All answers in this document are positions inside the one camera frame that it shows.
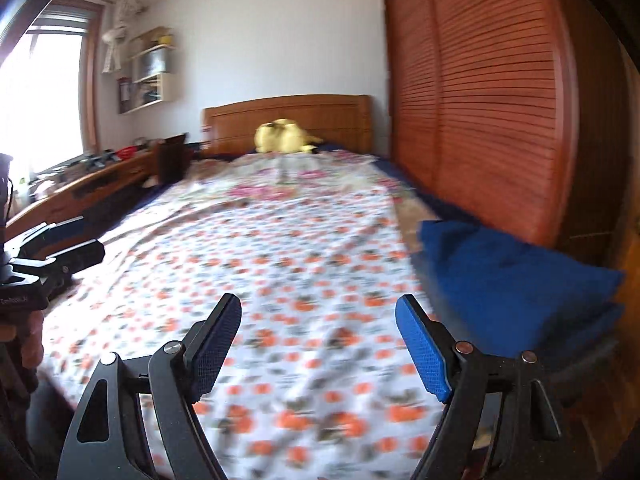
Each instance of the wooden wardrobe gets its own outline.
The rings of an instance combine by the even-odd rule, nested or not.
[[[604,264],[626,185],[618,40],[587,0],[385,0],[392,158],[523,240]]]

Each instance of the yellow plush toy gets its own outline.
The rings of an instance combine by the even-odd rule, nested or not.
[[[322,139],[310,136],[296,121],[288,119],[262,124],[255,131],[255,151],[258,153],[310,152],[315,148],[312,142],[322,142]]]

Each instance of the floral bedsheet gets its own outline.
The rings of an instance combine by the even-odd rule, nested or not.
[[[196,165],[103,238],[45,321],[46,373],[76,404],[105,351],[153,353],[224,292],[242,323],[213,391],[195,405],[230,479],[409,478],[442,406],[394,321],[416,295],[394,202],[372,158],[248,155]],[[149,397],[158,471],[171,476]]]

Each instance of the red object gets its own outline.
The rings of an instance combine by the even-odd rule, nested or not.
[[[122,148],[116,152],[116,155],[119,156],[122,160],[129,160],[132,156],[136,154],[138,149],[135,146],[127,146],[126,148]]]

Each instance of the metal screw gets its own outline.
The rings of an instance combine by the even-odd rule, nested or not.
[[[116,354],[114,354],[113,352],[102,354],[102,356],[100,357],[100,362],[106,366],[112,365],[114,364],[114,362],[116,362]]]
[[[526,363],[533,364],[538,360],[538,357],[531,350],[525,350],[522,353],[522,360]]]
[[[182,343],[180,341],[169,341],[166,345],[164,345],[164,352],[167,354],[177,354],[182,348]]]
[[[458,341],[456,350],[461,354],[471,354],[474,351],[474,346],[469,341]]]

